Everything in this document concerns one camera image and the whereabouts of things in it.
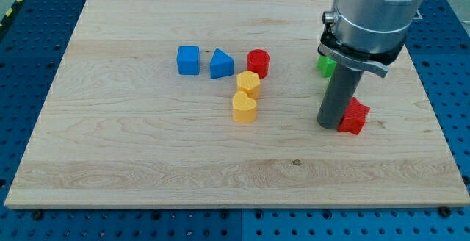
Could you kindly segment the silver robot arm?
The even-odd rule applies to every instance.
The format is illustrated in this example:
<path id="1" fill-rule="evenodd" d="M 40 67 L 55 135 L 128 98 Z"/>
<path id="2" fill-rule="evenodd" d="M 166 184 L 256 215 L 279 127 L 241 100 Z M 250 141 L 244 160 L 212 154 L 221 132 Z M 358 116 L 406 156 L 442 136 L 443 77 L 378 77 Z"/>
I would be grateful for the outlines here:
<path id="1" fill-rule="evenodd" d="M 353 71 L 384 77 L 422 0 L 334 0 L 323 12 L 318 52 Z"/>

